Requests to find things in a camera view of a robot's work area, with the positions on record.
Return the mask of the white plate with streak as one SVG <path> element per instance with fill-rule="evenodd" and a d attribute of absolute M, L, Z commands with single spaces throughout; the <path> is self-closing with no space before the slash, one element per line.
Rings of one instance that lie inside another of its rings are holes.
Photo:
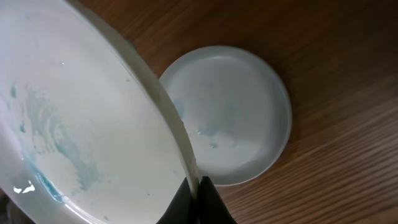
<path fill-rule="evenodd" d="M 247 50 L 209 46 L 172 63 L 160 83 L 183 121 L 200 175 L 243 184 L 278 160 L 292 129 L 280 76 Z"/>

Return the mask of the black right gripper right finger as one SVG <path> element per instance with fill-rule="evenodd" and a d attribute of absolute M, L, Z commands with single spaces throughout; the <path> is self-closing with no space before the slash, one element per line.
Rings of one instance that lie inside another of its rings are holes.
<path fill-rule="evenodd" d="M 201 224 L 236 224 L 207 176 L 202 178 L 198 190 L 198 217 Z"/>

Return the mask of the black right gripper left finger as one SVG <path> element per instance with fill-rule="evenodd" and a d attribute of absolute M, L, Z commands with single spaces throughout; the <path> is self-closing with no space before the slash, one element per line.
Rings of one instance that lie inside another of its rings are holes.
<path fill-rule="evenodd" d="M 169 207 L 157 224 L 196 224 L 195 203 L 187 179 L 184 179 Z"/>

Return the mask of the white plate with blue splat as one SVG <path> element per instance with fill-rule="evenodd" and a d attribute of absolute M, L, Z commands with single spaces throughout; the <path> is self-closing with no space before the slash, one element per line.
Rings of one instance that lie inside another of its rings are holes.
<path fill-rule="evenodd" d="M 1 188 L 36 223 L 157 223 L 197 196 L 159 79 L 78 1 L 1 2 Z"/>

